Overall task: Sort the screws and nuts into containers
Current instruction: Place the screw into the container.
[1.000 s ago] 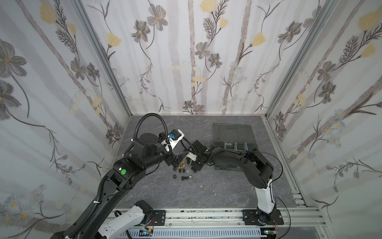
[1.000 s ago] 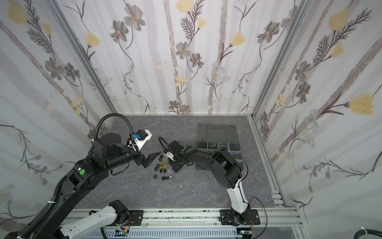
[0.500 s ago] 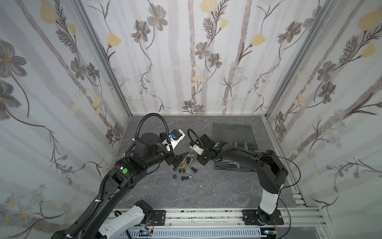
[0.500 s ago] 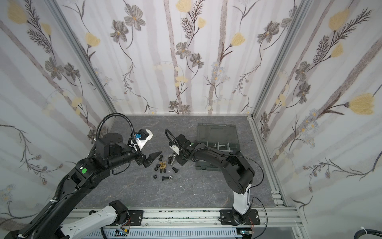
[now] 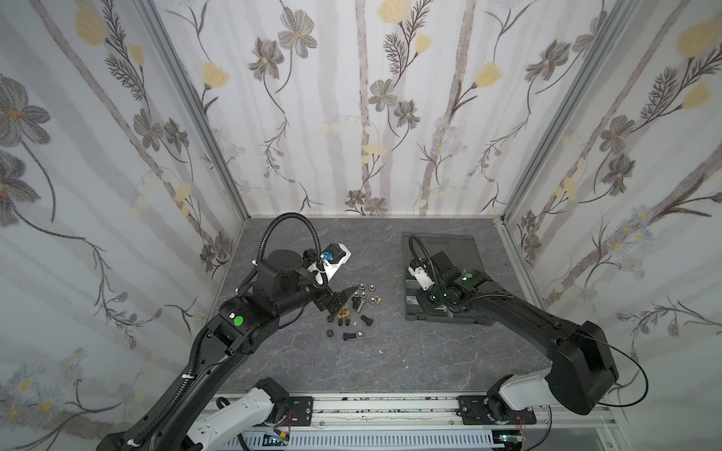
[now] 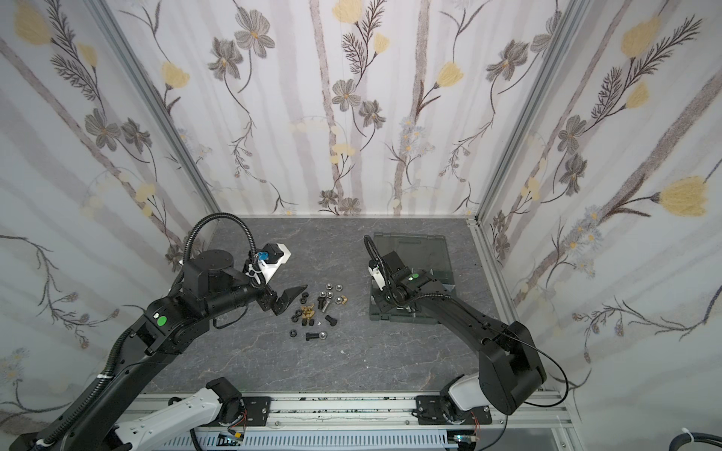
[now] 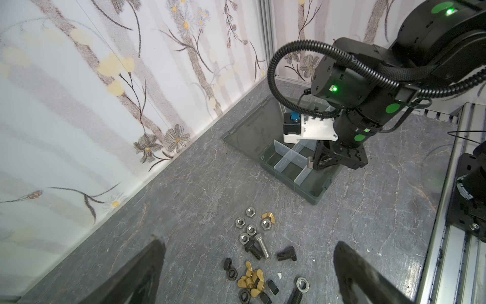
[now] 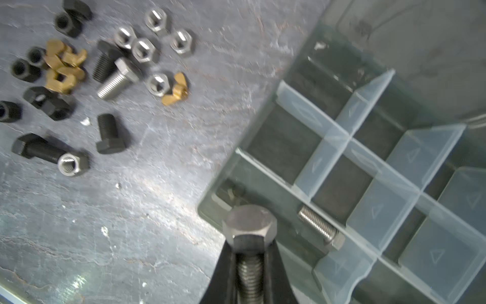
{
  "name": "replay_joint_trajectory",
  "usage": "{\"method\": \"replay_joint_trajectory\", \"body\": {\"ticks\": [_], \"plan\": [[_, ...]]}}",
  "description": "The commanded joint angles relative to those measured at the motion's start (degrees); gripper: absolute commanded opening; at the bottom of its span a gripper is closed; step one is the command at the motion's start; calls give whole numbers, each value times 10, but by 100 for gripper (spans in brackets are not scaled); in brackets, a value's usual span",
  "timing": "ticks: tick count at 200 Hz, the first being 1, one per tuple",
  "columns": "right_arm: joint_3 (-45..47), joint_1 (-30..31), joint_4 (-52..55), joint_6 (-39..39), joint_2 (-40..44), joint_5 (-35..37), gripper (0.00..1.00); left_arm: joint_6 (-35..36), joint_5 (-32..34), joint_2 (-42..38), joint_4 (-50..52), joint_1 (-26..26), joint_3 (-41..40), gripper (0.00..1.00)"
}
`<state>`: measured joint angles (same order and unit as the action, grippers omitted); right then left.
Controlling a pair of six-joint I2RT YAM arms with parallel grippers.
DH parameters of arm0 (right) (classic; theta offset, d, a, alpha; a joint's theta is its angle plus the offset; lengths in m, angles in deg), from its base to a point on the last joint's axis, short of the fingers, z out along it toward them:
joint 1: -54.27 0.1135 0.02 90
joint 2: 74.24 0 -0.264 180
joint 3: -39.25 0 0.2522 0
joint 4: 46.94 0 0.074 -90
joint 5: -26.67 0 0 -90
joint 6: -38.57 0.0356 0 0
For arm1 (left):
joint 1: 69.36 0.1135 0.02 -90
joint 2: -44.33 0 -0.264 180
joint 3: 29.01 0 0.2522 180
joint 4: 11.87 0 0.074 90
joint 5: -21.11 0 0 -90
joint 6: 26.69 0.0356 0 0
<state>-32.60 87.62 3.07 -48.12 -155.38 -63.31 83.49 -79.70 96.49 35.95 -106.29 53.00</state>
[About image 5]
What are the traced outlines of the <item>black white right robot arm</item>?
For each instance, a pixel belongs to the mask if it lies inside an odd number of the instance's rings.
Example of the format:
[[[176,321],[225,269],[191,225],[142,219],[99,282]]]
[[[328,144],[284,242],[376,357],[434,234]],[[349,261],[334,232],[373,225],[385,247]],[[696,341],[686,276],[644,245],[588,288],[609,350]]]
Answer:
[[[505,422],[534,406],[560,404],[587,415],[618,381],[619,372],[603,330],[593,322],[577,324],[554,316],[504,289],[484,272],[459,270],[444,252],[412,255],[408,272],[420,288],[415,297],[431,312],[487,317],[521,336],[550,362],[547,369],[507,375],[486,395],[489,419]]]

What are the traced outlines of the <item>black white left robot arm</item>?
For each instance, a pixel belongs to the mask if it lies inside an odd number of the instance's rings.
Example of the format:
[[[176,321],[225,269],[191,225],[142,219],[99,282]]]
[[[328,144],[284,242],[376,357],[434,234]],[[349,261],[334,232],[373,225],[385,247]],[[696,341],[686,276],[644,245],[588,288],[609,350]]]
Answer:
[[[229,376],[282,328],[285,315],[309,304],[331,315],[340,312],[354,290],[333,291],[329,282],[350,257],[343,244],[258,255],[249,281],[197,333],[169,389],[129,430],[105,436],[99,449],[216,450],[248,428],[282,420],[289,394],[271,378],[228,407],[202,413]]]

